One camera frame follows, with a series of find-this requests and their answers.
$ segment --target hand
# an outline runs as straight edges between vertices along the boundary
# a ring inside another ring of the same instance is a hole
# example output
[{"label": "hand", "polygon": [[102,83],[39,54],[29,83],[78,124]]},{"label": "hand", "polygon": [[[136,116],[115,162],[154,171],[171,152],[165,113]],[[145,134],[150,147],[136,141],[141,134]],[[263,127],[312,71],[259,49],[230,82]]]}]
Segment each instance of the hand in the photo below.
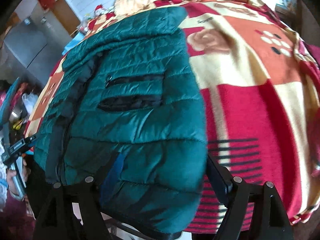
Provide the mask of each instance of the hand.
[{"label": "hand", "polygon": [[[23,159],[23,169],[22,169],[22,176],[23,176],[23,180],[27,181],[28,180],[28,176],[30,175],[31,170],[29,168],[27,168],[27,163],[26,160]],[[17,175],[17,171],[13,171],[13,170],[8,170],[7,172],[7,182],[9,185],[9,190],[15,194],[15,195],[19,195],[19,192],[16,189],[16,186],[14,185],[14,182],[12,180],[12,177]]]}]

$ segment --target white dot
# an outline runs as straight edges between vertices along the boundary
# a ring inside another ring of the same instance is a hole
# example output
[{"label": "white dot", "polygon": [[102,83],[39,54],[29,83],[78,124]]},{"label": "white dot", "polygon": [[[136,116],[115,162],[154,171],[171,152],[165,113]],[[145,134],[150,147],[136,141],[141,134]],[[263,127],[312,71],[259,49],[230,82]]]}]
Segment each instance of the white dot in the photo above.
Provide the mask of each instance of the white dot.
[{"label": "white dot", "polygon": [[290,45],[284,41],[281,41],[282,46],[286,47],[287,49],[290,49]]},{"label": "white dot", "polygon": [[263,31],[263,33],[269,37],[273,37],[273,34],[268,31]]},{"label": "white dot", "polygon": [[287,57],[291,57],[291,53],[286,49],[280,49],[280,52]]},{"label": "white dot", "polygon": [[278,41],[278,40],[276,40],[276,39],[271,39],[271,40],[272,40],[272,42],[273,42],[274,44],[276,44],[276,45],[278,45],[278,46],[281,46],[280,41]]},{"label": "white dot", "polygon": [[272,41],[267,37],[261,36],[261,39],[266,43],[272,44]]}]

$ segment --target red hat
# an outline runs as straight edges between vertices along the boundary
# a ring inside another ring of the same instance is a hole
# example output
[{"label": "red hat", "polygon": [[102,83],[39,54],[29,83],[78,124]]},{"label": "red hat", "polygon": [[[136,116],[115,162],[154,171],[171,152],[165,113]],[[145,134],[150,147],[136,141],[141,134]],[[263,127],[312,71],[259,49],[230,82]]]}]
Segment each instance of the red hat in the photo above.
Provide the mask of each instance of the red hat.
[{"label": "red hat", "polygon": [[99,4],[94,10],[96,11],[96,10],[102,9],[102,8],[103,8],[102,4]]}]

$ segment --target metal rivet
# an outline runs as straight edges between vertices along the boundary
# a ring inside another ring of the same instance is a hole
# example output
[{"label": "metal rivet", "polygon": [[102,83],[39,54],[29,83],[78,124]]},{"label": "metal rivet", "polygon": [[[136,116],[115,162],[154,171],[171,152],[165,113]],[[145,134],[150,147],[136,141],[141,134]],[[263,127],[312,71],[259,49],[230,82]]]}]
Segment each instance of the metal rivet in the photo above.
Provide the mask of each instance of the metal rivet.
[{"label": "metal rivet", "polygon": [[235,177],[233,177],[233,180],[234,180],[235,182],[237,182],[237,183],[240,183],[240,182],[242,181],[242,178],[239,177],[239,176],[235,176]]},{"label": "metal rivet", "polygon": [[93,182],[93,177],[91,177],[91,176],[86,177],[86,178],[84,179],[84,181],[85,181],[86,183],[91,183],[91,182]]},{"label": "metal rivet", "polygon": [[267,181],[266,185],[267,185],[268,187],[273,187],[273,186],[274,186],[274,184],[273,184],[271,181]]},{"label": "metal rivet", "polygon": [[56,182],[55,184],[53,184],[53,187],[54,188],[60,188],[61,186],[61,183],[60,182]]}]

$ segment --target white plastic bag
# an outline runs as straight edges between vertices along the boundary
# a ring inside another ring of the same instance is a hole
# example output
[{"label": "white plastic bag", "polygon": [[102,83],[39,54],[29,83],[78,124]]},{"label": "white plastic bag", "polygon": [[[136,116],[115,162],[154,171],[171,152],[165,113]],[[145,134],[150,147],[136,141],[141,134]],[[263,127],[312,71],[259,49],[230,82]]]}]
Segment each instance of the white plastic bag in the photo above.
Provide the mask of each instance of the white plastic bag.
[{"label": "white plastic bag", "polygon": [[32,113],[32,110],[36,105],[37,100],[38,100],[38,96],[35,94],[30,93],[30,95],[27,95],[27,94],[22,95],[22,101],[28,114]]}]

